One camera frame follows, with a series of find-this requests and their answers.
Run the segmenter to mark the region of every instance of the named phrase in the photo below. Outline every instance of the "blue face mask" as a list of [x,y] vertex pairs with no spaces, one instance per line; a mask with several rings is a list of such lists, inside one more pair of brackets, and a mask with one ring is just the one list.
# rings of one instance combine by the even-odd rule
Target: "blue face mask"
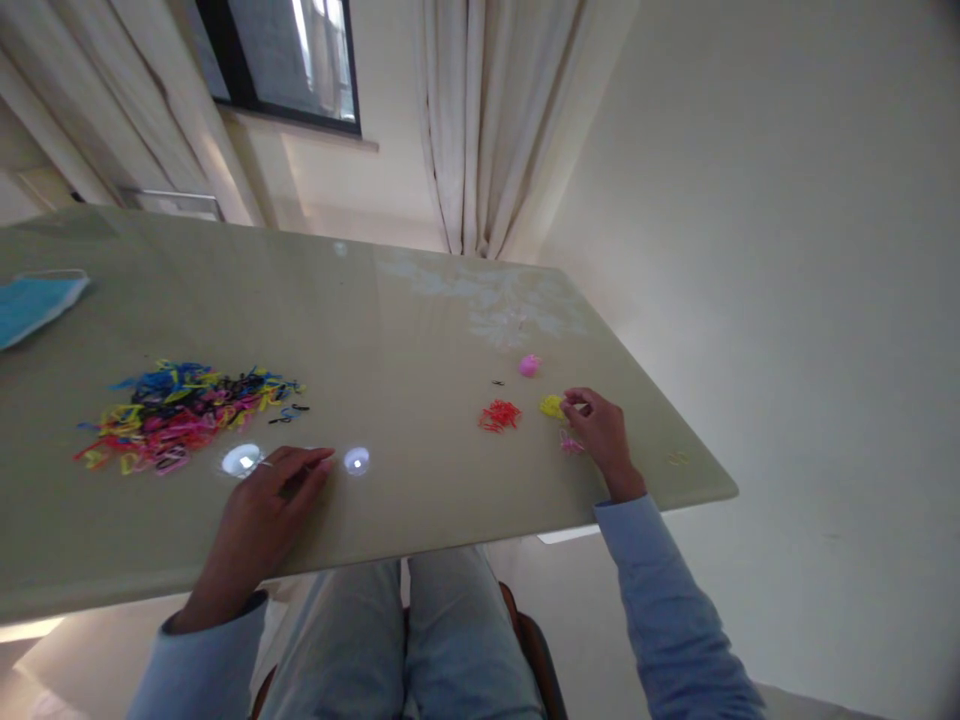
[[0,287],[0,349],[6,350],[58,318],[77,302],[89,283],[83,270],[45,270],[23,273]]

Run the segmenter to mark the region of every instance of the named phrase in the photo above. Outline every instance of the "light blue shirt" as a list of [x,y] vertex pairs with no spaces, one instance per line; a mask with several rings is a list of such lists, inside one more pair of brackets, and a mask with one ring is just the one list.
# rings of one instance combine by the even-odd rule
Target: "light blue shirt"
[[[627,632],[650,714],[762,718],[762,701],[730,652],[720,617],[693,581],[650,496],[596,507],[617,564]],[[160,628],[129,717],[245,718],[266,612],[254,594],[236,620],[188,635]]]

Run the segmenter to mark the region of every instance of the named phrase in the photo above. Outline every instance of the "window sill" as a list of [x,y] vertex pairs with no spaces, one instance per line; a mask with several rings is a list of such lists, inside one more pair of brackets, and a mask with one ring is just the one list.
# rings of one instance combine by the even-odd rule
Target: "window sill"
[[229,108],[219,104],[217,105],[217,109],[220,111],[220,117],[223,118],[224,122],[241,125],[249,130],[282,132],[285,135],[293,135],[323,145],[335,145],[337,147],[350,148],[362,152],[380,152],[380,143],[338,133],[335,130],[326,130],[314,125],[298,123],[295,120],[260,115],[259,113],[249,110],[237,110],[236,108]]

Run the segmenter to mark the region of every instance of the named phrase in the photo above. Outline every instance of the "leg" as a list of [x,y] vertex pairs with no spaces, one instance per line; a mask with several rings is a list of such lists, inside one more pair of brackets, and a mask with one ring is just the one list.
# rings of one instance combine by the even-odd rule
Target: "leg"
[[263,717],[395,718],[403,707],[400,561],[338,568],[326,579]]
[[478,547],[410,558],[407,688],[424,720],[540,718],[533,672]]

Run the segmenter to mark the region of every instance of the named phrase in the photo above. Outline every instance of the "chair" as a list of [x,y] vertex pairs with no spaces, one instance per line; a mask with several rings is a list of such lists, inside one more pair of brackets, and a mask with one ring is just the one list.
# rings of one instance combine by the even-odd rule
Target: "chair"
[[[540,691],[540,698],[543,700],[543,707],[546,710],[549,720],[567,720],[567,708],[563,704],[563,694],[560,692],[560,683],[557,681],[557,673],[553,667],[553,658],[550,656],[550,648],[547,646],[547,640],[540,630],[540,626],[529,615],[524,615],[517,610],[517,603],[513,599],[513,592],[503,583],[500,583],[500,592],[503,593],[503,601],[510,612],[510,622],[513,625],[513,631],[517,634],[517,640],[520,641],[520,649],[523,656],[527,659],[530,669],[533,671],[534,680],[537,683],[537,689]],[[404,621],[408,619],[409,608],[404,610]],[[270,674],[264,679],[257,692],[257,697],[253,702],[252,720],[257,720],[263,704],[267,699],[267,692],[270,690],[270,684],[273,682],[273,676],[277,672],[274,667]]]

